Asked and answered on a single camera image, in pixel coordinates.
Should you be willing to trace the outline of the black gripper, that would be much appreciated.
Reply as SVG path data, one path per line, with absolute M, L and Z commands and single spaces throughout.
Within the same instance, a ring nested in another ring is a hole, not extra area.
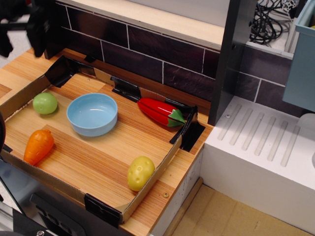
M 17 21 L 30 15 L 28 23 Z M 36 57 L 51 58 L 58 53 L 58 16 L 54 0 L 1 0 L 0 55 L 7 58 L 13 47 L 7 31 L 26 30 Z

